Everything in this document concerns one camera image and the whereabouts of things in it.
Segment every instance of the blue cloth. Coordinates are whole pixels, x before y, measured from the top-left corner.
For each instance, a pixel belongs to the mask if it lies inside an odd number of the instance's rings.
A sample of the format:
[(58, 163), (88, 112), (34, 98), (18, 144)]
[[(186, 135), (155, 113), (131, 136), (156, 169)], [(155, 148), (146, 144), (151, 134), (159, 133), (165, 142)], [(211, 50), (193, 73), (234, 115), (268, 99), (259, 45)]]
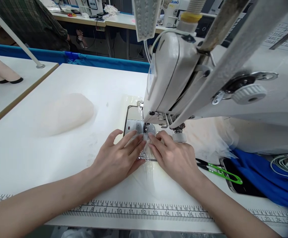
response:
[[(274, 203), (288, 207), (288, 177), (278, 175), (270, 162), (256, 154), (235, 149), (232, 151), (238, 159), (231, 159), (237, 169)], [(275, 171), (288, 175), (287, 172), (273, 165)]]
[(140, 73), (148, 73), (149, 63), (134, 60), (109, 58), (102, 56), (78, 54), (79, 59), (69, 62), (70, 64), (86, 65), (101, 68), (119, 69)]
[[(64, 51), (51, 51), (29, 48), (33, 55), (41, 61), (67, 63)], [(19, 46), (0, 45), (0, 56), (8, 56), (21, 59), (30, 59), (29, 56)]]

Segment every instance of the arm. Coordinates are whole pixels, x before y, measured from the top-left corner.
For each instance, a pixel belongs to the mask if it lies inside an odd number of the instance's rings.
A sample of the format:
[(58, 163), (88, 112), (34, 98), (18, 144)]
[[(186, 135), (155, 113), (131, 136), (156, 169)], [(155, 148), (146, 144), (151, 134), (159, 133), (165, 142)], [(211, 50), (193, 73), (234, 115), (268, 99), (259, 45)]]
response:
[(134, 172), (145, 146), (143, 136), (126, 145), (136, 131), (114, 145), (121, 130), (113, 131), (93, 165), (71, 177), (32, 188), (0, 202), (0, 237), (22, 237), (61, 213), (88, 202)]
[(159, 132), (157, 138), (150, 134), (149, 138), (153, 143), (149, 146), (160, 166), (207, 209), (227, 237), (280, 237), (200, 172), (191, 145), (174, 143), (165, 131)]
[(69, 38), (67, 30), (64, 29), (59, 24), (59, 22), (54, 18), (54, 16), (49, 12), (49, 10), (42, 4), (40, 0), (36, 0), (36, 3), (39, 5), (39, 8), (41, 9), (42, 14), (44, 14), (48, 18), (52, 26), (52, 29), (55, 31), (55, 33), (59, 35), (61, 38), (63, 38), (64, 40), (69, 41), (70, 38)]

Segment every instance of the table surface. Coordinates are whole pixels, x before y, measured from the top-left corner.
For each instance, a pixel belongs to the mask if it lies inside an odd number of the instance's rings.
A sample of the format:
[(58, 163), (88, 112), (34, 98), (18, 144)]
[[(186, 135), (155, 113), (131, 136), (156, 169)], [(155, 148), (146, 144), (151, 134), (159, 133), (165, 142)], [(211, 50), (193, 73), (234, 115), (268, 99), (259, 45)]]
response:
[[(114, 27), (136, 30), (134, 20), (135, 20), (134, 15), (119, 13), (116, 16), (112, 16), (112, 17), (107, 18), (105, 20), (105, 23), (107, 26), (114, 26)], [(164, 30), (167, 30), (167, 29), (170, 29), (170, 28), (158, 25), (158, 26), (156, 26), (156, 33), (160, 34), (161, 32), (163, 32)]]
[[(55, 10), (58, 7), (51, 7), (48, 8), (49, 10)], [(97, 26), (113, 26), (113, 27), (120, 27), (125, 29), (131, 29), (136, 30), (135, 22), (134, 22), (134, 15), (129, 14), (123, 14), (118, 13), (116, 16), (108, 17), (105, 21), (98, 21), (96, 23), (95, 19), (86, 19), (81, 17), (81, 15), (77, 15), (76, 17), (69, 17), (64, 13), (57, 13), (57, 12), (51, 12), (51, 14), (55, 17), (56, 20), (59, 21), (67, 21), (67, 22), (73, 22), (78, 24), (85, 24), (85, 25), (96, 25)], [(156, 27), (156, 33), (160, 34), (164, 30), (167, 30), (169, 28), (163, 27), (163, 26), (157, 26)]]
[[(62, 64), (25, 99), (0, 120), (0, 194), (24, 190), (73, 175), (90, 165), (108, 134), (120, 127), (121, 105), (125, 95), (144, 97), (147, 74)], [(69, 93), (82, 93), (94, 105), (96, 116), (85, 125), (53, 137), (39, 131), (45, 107)], [(8, 143), (2, 148), (2, 138)], [(247, 209), (278, 211), (288, 209), (268, 199), (233, 193), (226, 181), (202, 172), (227, 195)], [(157, 162), (146, 162), (122, 183), (101, 194), (98, 201), (128, 201), (152, 204), (200, 206)], [(114, 229), (146, 229), (182, 232), (220, 233), (215, 223), (175, 220), (136, 220), (101, 216), (60, 215), (51, 225), (88, 226)], [(271, 227), (288, 237), (288, 227)]]
[(44, 76), (49, 75), (58, 66), (57, 63), (42, 61), (45, 68), (37, 69), (35, 62), (31, 59), (0, 56), (0, 60), (24, 79), (18, 84), (0, 84), (0, 118), (9, 112), (9, 107), (15, 100), (24, 98), (37, 83), (45, 79)]

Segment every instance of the white knob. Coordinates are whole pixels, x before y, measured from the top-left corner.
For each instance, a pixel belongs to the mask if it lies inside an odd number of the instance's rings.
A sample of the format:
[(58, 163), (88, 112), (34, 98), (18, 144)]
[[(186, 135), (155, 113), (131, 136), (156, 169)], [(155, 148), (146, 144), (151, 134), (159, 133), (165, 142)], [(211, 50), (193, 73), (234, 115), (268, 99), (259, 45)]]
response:
[(257, 102), (265, 98), (267, 91), (259, 84), (249, 84), (236, 90), (231, 98), (240, 105), (246, 105)]
[(187, 138), (184, 133), (173, 133), (173, 140), (175, 143), (186, 143)]

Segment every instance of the measuring tape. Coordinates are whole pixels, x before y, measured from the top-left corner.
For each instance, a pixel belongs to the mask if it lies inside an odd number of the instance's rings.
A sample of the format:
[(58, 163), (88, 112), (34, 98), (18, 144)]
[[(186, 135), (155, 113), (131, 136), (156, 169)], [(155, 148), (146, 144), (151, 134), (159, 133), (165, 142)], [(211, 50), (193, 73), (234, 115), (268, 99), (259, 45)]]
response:
[[(0, 194), (0, 201), (12, 195)], [(288, 211), (247, 209), (270, 227), (288, 228)], [(63, 216), (215, 223), (203, 206), (92, 200)]]

